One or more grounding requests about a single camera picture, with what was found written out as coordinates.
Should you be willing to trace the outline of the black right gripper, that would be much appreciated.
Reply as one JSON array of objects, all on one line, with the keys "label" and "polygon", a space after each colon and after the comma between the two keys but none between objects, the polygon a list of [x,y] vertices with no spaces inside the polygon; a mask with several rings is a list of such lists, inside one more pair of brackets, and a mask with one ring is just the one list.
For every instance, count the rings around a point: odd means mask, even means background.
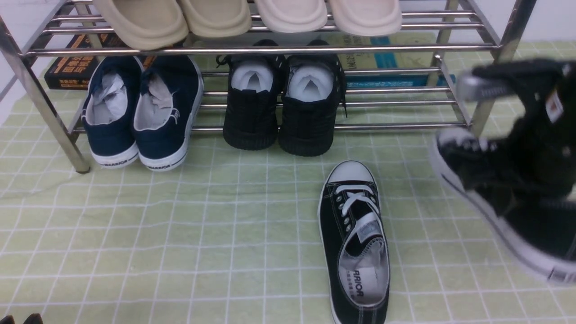
[{"label": "black right gripper", "polygon": [[506,166],[540,189],[575,185],[575,61],[533,58],[481,65],[457,80],[457,97],[516,96],[525,112],[501,139]]}]

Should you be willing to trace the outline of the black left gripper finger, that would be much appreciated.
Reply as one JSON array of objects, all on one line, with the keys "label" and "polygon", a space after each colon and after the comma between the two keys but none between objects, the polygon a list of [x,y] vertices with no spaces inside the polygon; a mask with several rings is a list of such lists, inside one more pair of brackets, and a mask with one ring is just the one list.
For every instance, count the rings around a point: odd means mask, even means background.
[{"label": "black left gripper finger", "polygon": [[44,322],[42,320],[41,314],[39,314],[39,313],[31,314],[23,322],[23,324],[43,324],[43,323]]},{"label": "black left gripper finger", "polygon": [[15,324],[14,318],[10,315],[5,316],[0,320],[0,324]]}]

